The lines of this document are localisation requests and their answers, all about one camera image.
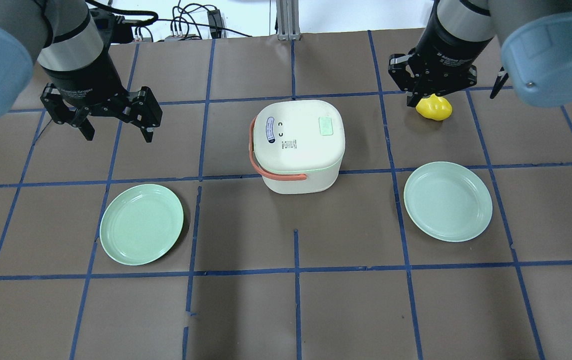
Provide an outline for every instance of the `yellow toy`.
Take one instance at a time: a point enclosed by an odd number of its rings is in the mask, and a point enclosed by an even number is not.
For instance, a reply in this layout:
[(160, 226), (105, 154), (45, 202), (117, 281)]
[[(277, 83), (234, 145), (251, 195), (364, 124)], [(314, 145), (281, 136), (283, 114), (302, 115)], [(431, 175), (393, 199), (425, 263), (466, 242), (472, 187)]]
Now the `yellow toy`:
[(417, 104), (417, 112), (426, 119), (443, 121), (452, 114), (452, 105), (445, 97), (432, 94), (428, 98), (423, 98)]

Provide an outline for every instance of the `green button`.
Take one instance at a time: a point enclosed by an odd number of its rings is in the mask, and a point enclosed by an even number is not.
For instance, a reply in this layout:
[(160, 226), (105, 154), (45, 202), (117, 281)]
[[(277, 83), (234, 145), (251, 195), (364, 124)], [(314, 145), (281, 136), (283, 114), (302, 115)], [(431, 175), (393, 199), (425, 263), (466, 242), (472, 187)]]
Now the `green button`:
[(321, 135), (332, 135), (332, 119), (327, 116), (319, 118), (319, 133)]

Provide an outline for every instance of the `rice cooker lid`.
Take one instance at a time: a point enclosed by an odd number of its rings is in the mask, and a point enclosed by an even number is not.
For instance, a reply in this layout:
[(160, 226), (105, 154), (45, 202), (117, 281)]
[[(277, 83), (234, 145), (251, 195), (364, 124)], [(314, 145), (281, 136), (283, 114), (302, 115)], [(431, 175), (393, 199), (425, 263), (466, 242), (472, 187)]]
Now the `rice cooker lid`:
[(341, 116), (321, 100), (268, 105), (257, 115), (252, 136), (257, 161), (276, 174), (325, 169), (345, 150)]

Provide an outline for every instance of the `cable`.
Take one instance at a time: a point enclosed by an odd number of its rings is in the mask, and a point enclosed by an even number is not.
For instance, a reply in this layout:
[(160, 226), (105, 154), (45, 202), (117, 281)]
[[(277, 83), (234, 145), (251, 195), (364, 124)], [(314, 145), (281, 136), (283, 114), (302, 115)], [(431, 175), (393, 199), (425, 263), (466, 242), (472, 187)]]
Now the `cable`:
[(200, 38), (200, 37), (197, 36), (197, 35), (190, 35), (190, 36), (186, 36), (185, 38), (178, 39), (177, 41), (190, 40), (190, 39), (194, 39), (194, 38), (195, 38), (195, 39), (200, 39), (200, 40), (202, 39), (202, 38)]
[(202, 27), (208, 27), (211, 29), (226, 30), (227, 32), (229, 31), (231, 33), (239, 34), (239, 35), (242, 35), (243, 37), (245, 37), (245, 36), (249, 37), (249, 38), (252, 37), (252, 35), (244, 34), (243, 32), (238, 32), (237, 30), (228, 29), (227, 27), (221, 27), (221, 26), (218, 27), (216, 25), (207, 25), (205, 23), (202, 23), (202, 24), (201, 23), (194, 23), (194, 22), (191, 23), (191, 22), (188, 22), (185, 20), (177, 20), (176, 18), (175, 19), (170, 19), (170, 18), (168, 18), (168, 19), (167, 18), (161, 18), (160, 19), (160, 18), (158, 18), (157, 21), (171, 21), (171, 22), (176, 21), (178, 23), (192, 24), (192, 25), (199, 26), (199, 27), (202, 26)]
[(196, 12), (197, 10), (199, 10), (199, 9), (201, 9), (201, 8), (202, 8), (202, 9), (206, 9), (206, 11), (210, 11), (207, 7), (211, 7), (211, 6), (212, 6), (215, 10), (217, 10), (217, 7), (216, 7), (215, 5), (210, 5), (210, 4), (208, 4), (208, 5), (202, 5), (202, 4), (197, 4), (196, 2), (195, 2), (195, 3), (192, 2), (192, 3), (186, 5), (186, 6), (183, 7), (183, 8), (184, 8), (184, 9), (188, 9), (188, 7), (191, 7), (191, 6), (192, 6), (192, 7), (195, 6), (195, 7), (197, 7), (197, 8), (196, 8), (196, 9), (193, 9), (193, 10), (190, 10), (190, 11), (188, 11), (188, 12), (194, 12), (194, 11)]
[(138, 26), (138, 27), (136, 27), (136, 30), (139, 31), (139, 37), (142, 38), (142, 40), (144, 39), (144, 36), (141, 34), (141, 29), (142, 29), (142, 28), (146, 29), (146, 31), (150, 34), (150, 42), (151, 42), (151, 43), (154, 43), (154, 42), (155, 42), (155, 39), (153, 38), (153, 33), (151, 32), (150, 29), (148, 29), (147, 26), (141, 26), (141, 27)]
[[(177, 10), (181, 9), (181, 12), (180, 12), (180, 14), (179, 14), (178, 17), (174, 15), (174, 10), (175, 10), (175, 9), (177, 9)], [(177, 7), (177, 6), (172, 7), (172, 18), (175, 18), (175, 19), (176, 19), (176, 18), (179, 18), (180, 20), (183, 20), (183, 14), (188, 15), (188, 17), (190, 18), (190, 20), (192, 20), (192, 24), (194, 24), (194, 23), (196, 24), (195, 18), (193, 18), (192, 15), (191, 15), (189, 12), (186, 12), (184, 7), (183, 7), (183, 8), (182, 8), (182, 7)], [(190, 24), (191, 24), (191, 23), (190, 23), (190, 22), (187, 22), (187, 21), (185, 21), (184, 23), (186, 24), (186, 35), (187, 35), (187, 34), (190, 33)], [(195, 28), (197, 29), (197, 34), (199, 34), (199, 37), (202, 37), (202, 36), (201, 36), (201, 31), (199, 30), (199, 27), (198, 27), (197, 25), (195, 25)]]
[[(192, 23), (196, 24), (195, 22), (195, 18), (192, 17), (192, 15), (190, 13), (186, 12), (186, 8), (181, 9), (181, 13), (179, 14), (179, 19), (183, 20), (183, 14), (186, 14), (188, 16), (188, 18), (190, 18), (190, 20), (192, 20)], [(188, 27), (188, 30), (186, 30), (186, 35), (188, 35), (190, 33), (190, 25), (186, 22), (186, 26)], [(197, 34), (199, 35), (199, 37), (201, 38), (201, 31), (199, 30), (199, 27), (197, 25), (195, 25), (195, 29), (197, 29)]]
[(114, 14), (120, 14), (120, 15), (134, 15), (134, 16), (150, 16), (151, 18), (146, 19), (146, 20), (141, 20), (141, 21), (137, 21), (136, 23), (133, 24), (134, 27), (147, 27), (148, 25), (151, 25), (151, 23), (154, 23), (155, 21), (157, 21), (159, 19), (159, 15), (154, 12), (154, 11), (148, 11), (148, 10), (121, 10), (121, 9), (115, 9), (111, 6), (106, 6), (104, 4), (101, 4), (100, 2), (96, 2), (94, 0), (85, 0), (85, 2), (89, 3), (90, 5), (97, 7), (99, 9), (105, 10), (107, 12), (112, 12)]
[(41, 10), (41, 18), (44, 20), (44, 24), (46, 25), (46, 29), (48, 30), (48, 35), (46, 36), (46, 42), (44, 43), (44, 48), (49, 46), (52, 43), (52, 39), (54, 39), (55, 33), (52, 29), (52, 24), (50, 23), (50, 19), (46, 16), (46, 3), (42, 6), (37, 2), (37, 0), (32, 0), (37, 7)]

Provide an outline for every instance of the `light green plate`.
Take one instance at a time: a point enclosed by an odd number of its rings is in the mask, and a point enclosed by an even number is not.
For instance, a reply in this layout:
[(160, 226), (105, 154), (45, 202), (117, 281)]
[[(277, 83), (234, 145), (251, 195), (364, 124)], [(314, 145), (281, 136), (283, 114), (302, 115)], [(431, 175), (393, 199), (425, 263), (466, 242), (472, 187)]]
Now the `light green plate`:
[(473, 239), (488, 227), (492, 198), (472, 171), (452, 162), (430, 162), (408, 178), (405, 207), (412, 221), (445, 242)]
[(183, 208), (166, 187), (143, 184), (120, 193), (101, 217), (99, 237), (108, 256), (124, 265), (157, 260), (174, 245)]

